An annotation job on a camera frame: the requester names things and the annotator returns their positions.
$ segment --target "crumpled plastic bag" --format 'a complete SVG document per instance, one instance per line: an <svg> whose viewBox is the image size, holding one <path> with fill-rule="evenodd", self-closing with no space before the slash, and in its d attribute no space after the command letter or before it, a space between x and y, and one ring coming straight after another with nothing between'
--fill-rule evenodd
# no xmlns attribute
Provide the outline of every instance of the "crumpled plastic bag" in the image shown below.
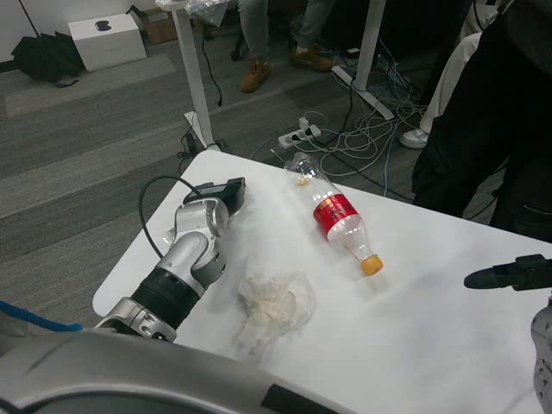
<svg viewBox="0 0 552 414"><path fill-rule="evenodd" d="M219 27L230 0L181 0L186 2L184 10L189 16ZM161 8L174 0L156 0Z"/></svg>
<svg viewBox="0 0 552 414"><path fill-rule="evenodd" d="M259 266L248 267L238 285L248 318L238 342L247 350L247 359L259 362L267 347L283 335L309 322L317 307L311 283L304 273L267 277Z"/></svg>

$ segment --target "plastic bottle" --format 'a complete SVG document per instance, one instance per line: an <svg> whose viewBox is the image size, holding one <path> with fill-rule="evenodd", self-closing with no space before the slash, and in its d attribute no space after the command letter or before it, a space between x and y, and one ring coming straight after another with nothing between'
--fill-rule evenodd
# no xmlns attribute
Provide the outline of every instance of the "plastic bottle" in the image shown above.
<svg viewBox="0 0 552 414"><path fill-rule="evenodd" d="M361 263L366 276L372 276L383 268L383 263L374 254L367 240L364 221L347 200L323 173L318 161L304 153L296 153L293 160L285 163L298 187L302 199L310 203L313 216L330 242L340 242Z"/></svg>

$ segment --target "gray pants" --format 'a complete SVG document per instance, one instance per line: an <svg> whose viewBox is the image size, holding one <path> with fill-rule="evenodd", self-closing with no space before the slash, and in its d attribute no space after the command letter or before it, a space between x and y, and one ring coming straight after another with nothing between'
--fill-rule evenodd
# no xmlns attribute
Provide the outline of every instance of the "gray pants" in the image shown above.
<svg viewBox="0 0 552 414"><path fill-rule="evenodd" d="M320 35L336 0L309 0L303 27L295 37L301 47L311 47ZM268 58L268 0L240 0L241 30L250 59Z"/></svg>

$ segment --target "white table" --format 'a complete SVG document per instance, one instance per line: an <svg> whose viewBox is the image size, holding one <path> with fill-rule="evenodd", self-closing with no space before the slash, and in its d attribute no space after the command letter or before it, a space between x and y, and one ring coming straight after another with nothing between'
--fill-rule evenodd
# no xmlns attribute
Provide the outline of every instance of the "white table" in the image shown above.
<svg viewBox="0 0 552 414"><path fill-rule="evenodd" d="M223 239L226 272L178 330L177 343L235 358L245 313L236 295L248 256L273 275L305 272L313 318L278 339L260 367L359 413L541 413L533 392L530 321L549 292L471 291L466 275L552 245L342 187L367 221L386 267L361 276L355 259L323 239L290 195L285 172L214 151L184 178L193 184L244 176L247 202ZM188 192L176 184L148 226L161 246ZM94 297L104 316L158 261L141 232Z"/></svg>

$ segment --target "red bottle label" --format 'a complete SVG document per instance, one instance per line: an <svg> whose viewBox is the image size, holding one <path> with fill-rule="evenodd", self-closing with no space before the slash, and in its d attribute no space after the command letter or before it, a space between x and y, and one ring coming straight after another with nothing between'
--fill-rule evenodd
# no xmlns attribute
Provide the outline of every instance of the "red bottle label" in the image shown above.
<svg viewBox="0 0 552 414"><path fill-rule="evenodd" d="M357 211L342 194L336 194L322 201L314 210L314 219L326 234L343 218L354 216Z"/></svg>

